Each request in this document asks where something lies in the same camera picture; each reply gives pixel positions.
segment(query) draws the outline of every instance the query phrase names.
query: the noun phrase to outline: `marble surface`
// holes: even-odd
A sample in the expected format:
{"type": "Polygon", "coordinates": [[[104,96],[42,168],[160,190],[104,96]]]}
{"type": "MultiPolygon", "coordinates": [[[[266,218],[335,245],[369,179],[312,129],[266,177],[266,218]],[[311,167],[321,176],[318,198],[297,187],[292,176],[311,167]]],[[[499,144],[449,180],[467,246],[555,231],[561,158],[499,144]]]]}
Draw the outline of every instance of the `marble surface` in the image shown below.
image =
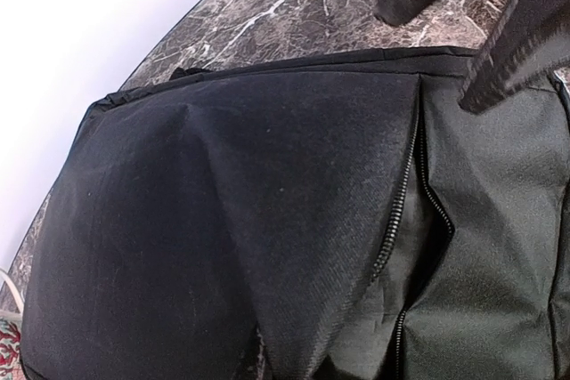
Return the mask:
{"type": "MultiPolygon", "coordinates": [[[[202,0],[152,50],[122,89],[163,82],[177,67],[228,69],[370,47],[478,47],[507,1],[438,0],[410,24],[390,28],[372,16],[374,0],[202,0]]],[[[47,206],[48,199],[10,269],[24,294],[47,206]]],[[[0,307],[13,308],[5,289],[0,307]]]]}

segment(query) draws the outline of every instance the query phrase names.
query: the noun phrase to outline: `white cable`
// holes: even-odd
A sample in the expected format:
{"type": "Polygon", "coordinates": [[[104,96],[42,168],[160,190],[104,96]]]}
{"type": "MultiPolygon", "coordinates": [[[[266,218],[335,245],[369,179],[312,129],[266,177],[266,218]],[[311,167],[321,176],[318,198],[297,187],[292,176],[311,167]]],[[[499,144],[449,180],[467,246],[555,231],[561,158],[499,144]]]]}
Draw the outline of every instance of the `white cable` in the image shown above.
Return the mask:
{"type": "Polygon", "coordinates": [[[4,279],[6,285],[10,288],[14,302],[16,302],[16,306],[20,312],[11,313],[7,311],[0,311],[0,316],[8,319],[11,317],[8,316],[8,314],[11,314],[12,316],[16,316],[18,319],[21,319],[21,315],[24,313],[24,299],[21,297],[20,291],[18,290],[18,287],[16,287],[16,284],[13,283],[12,278],[8,276],[8,273],[6,273],[3,269],[0,269],[0,276],[4,279]]]}

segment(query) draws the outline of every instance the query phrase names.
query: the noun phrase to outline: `black nylon fabric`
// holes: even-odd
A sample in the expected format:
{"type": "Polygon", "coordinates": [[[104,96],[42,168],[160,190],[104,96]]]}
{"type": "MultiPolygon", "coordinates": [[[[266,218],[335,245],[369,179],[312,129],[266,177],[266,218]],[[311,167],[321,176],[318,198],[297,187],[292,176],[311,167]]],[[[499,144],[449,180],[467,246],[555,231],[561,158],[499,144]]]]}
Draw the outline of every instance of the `black nylon fabric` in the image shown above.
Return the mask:
{"type": "Polygon", "coordinates": [[[257,322],[276,377],[316,370],[367,285],[419,83],[340,67],[90,110],[28,286],[31,378],[230,378],[257,322]]]}
{"type": "Polygon", "coordinates": [[[433,211],[422,192],[417,168],[412,165],[402,223],[390,260],[351,310],[330,347],[338,371],[362,380],[377,378],[386,361],[396,319],[410,292],[411,273],[428,241],[433,211]]]}
{"type": "MultiPolygon", "coordinates": [[[[340,53],[95,103],[37,244],[28,378],[355,379],[330,349],[366,307],[419,98],[429,183],[456,233],[435,272],[413,269],[412,282],[430,281],[404,319],[401,378],[562,378],[566,114],[546,80],[481,117],[460,111],[471,54],[340,53]]],[[[423,206],[411,183],[407,207],[423,206]]],[[[441,240],[424,236],[432,217],[405,216],[379,278],[382,329],[409,300],[411,261],[441,240]]],[[[394,343],[382,379],[394,378],[394,343]]]]}
{"type": "Polygon", "coordinates": [[[528,89],[475,117],[452,80],[422,89],[429,182],[456,230],[406,315],[403,378],[558,378],[549,306],[570,178],[558,94],[528,89]]]}

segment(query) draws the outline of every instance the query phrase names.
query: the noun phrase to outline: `zipper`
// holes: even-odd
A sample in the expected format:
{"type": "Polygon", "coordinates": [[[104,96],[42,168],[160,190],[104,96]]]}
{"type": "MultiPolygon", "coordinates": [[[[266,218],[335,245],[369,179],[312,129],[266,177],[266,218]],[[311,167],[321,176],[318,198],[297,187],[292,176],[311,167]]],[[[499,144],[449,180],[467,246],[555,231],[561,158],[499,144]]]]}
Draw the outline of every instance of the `zipper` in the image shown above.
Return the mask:
{"type": "MultiPolygon", "coordinates": [[[[418,149],[418,164],[419,164],[419,181],[424,194],[427,196],[429,203],[439,214],[447,229],[447,238],[451,239],[454,233],[454,227],[451,219],[442,207],[436,194],[431,190],[428,184],[428,143],[426,137],[426,127],[423,117],[419,120],[419,149],[418,149]]],[[[406,319],[406,314],[411,307],[411,303],[419,296],[419,292],[423,287],[418,287],[415,293],[408,297],[408,302],[399,313],[395,325],[395,379],[401,380],[403,378],[403,324],[406,319]]]]}
{"type": "Polygon", "coordinates": [[[390,208],[390,215],[388,216],[388,225],[376,261],[372,266],[372,275],[370,276],[370,285],[378,279],[380,273],[386,267],[390,256],[394,251],[395,240],[400,230],[402,223],[403,204],[406,199],[406,191],[408,190],[408,181],[410,180],[411,163],[413,162],[413,154],[416,147],[416,140],[418,138],[419,128],[419,102],[416,103],[414,113],[414,126],[411,132],[410,143],[405,155],[405,166],[403,170],[402,180],[398,185],[392,207],[390,208]]]}

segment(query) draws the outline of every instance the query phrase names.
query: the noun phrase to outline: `patterned fabric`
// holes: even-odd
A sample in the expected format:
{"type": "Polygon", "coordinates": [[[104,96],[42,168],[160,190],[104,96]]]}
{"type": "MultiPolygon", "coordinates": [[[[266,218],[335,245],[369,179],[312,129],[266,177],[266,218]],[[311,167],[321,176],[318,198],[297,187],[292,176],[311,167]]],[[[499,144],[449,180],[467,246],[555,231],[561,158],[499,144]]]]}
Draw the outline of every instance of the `patterned fabric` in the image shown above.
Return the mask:
{"type": "Polygon", "coordinates": [[[0,319],[0,380],[25,380],[20,367],[20,325],[0,319]]]}

